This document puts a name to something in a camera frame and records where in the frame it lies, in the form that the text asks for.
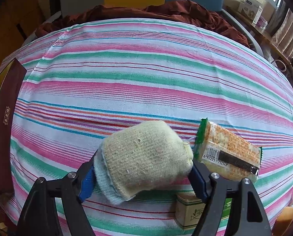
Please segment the yellow sponge block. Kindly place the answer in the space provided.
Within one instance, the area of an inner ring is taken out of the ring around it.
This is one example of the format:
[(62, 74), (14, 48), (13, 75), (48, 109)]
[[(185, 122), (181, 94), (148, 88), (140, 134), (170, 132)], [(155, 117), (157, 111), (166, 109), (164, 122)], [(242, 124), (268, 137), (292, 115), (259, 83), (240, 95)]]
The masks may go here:
[(283, 236), (293, 221), (293, 207), (284, 207), (272, 228), (273, 236)]

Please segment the cracker pack with barcode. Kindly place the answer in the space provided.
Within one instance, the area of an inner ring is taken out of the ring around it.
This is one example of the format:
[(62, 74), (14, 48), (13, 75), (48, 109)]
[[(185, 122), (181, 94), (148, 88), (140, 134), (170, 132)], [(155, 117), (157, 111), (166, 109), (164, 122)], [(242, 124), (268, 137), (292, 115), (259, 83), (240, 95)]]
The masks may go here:
[(262, 148), (205, 118), (201, 120), (193, 149), (194, 158), (210, 172), (233, 181), (258, 179)]

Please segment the cream sock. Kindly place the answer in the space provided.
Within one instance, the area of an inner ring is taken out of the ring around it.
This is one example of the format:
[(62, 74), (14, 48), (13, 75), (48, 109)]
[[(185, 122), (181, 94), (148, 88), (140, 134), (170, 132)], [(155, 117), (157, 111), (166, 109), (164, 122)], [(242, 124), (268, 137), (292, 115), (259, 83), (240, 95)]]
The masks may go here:
[(105, 138), (94, 155), (98, 186), (113, 205), (185, 178), (193, 151), (162, 120), (151, 120)]

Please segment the small green tea box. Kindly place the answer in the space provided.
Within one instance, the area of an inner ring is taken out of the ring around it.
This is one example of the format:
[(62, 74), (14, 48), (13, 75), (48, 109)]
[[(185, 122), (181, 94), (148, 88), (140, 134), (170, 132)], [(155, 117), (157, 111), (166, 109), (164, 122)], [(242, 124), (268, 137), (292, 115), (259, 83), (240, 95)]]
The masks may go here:
[(193, 191), (176, 195), (175, 221), (183, 230), (194, 229), (204, 211), (205, 204)]

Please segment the gold tin box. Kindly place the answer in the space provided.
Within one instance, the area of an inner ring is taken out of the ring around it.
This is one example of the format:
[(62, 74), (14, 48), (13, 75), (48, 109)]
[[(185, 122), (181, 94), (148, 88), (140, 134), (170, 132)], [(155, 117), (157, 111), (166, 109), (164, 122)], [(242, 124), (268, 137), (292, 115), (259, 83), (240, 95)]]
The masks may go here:
[(0, 195), (14, 192), (10, 138), (17, 97), (27, 70), (14, 58), (0, 72)]

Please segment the striped bed cover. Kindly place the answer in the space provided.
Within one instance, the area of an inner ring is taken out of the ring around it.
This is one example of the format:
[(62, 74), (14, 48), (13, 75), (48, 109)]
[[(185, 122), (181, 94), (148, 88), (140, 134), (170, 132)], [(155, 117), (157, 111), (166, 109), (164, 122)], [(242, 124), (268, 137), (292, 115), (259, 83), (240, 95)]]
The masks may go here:
[(77, 168), (111, 133), (164, 120), (192, 140), (208, 118), (263, 148), (256, 189), (273, 224), (293, 190), (293, 88), (260, 55), (214, 32), (155, 19), (68, 27), (18, 49), (26, 74), (11, 133), (17, 223), (38, 176)]

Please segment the wooden desk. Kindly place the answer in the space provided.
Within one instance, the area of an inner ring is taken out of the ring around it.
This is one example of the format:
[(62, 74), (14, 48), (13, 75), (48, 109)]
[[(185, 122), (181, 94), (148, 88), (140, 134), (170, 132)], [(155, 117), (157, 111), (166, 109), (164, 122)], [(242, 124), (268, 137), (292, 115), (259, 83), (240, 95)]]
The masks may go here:
[(289, 73), (291, 78), (293, 79), (293, 66), (291, 65), (291, 61), (280, 51), (280, 49), (272, 42), (271, 36), (261, 29), (260, 27), (256, 26), (252, 21), (250, 21), (248, 18), (244, 17), (242, 14), (240, 14), (238, 11), (233, 10), (232, 8), (226, 6), (225, 9), (227, 12), (229, 12), (232, 16), (237, 17), (239, 20), (241, 20), (243, 23), (245, 23), (254, 33), (255, 36), (263, 41), (266, 45), (268, 45), (273, 53), (279, 56), (281, 61), (285, 64), (286, 67), (286, 73)]

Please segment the right beige curtain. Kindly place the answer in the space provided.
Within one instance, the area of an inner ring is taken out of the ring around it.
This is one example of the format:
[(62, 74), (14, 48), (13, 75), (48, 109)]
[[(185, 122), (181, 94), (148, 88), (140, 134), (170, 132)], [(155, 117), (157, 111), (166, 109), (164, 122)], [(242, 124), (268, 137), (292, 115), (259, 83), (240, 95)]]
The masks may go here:
[(284, 0), (275, 10), (266, 31), (272, 36), (272, 43), (288, 59), (293, 58), (293, 12)]

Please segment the white appliance box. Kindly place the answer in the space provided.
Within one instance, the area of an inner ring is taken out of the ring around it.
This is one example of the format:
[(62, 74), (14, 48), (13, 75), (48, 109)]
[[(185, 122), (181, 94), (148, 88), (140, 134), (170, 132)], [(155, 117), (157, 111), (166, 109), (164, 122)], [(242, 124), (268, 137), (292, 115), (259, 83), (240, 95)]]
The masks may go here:
[(238, 7), (238, 12), (244, 17), (250, 19), (252, 23), (257, 24), (262, 14), (263, 8), (257, 0), (245, 0)]

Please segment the wooden wardrobe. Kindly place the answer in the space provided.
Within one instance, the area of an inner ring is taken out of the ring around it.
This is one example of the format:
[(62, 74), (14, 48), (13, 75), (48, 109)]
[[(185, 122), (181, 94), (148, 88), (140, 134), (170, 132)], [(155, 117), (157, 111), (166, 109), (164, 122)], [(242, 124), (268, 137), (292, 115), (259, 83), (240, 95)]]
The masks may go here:
[(0, 65), (49, 16), (49, 0), (0, 0)]

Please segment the dark red blanket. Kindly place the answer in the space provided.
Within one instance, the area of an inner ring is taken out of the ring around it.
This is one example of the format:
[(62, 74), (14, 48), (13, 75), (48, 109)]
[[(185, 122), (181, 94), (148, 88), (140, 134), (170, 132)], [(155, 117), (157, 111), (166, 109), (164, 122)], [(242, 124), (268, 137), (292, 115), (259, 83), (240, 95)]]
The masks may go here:
[(247, 38), (217, 12), (208, 11), (205, 7), (190, 0), (150, 5), (144, 9), (97, 5), (84, 13), (59, 18), (51, 23), (43, 23), (37, 28), (35, 35), (39, 38), (51, 32), (82, 23), (121, 18), (147, 18), (183, 22), (216, 32), (247, 48), (250, 47)]

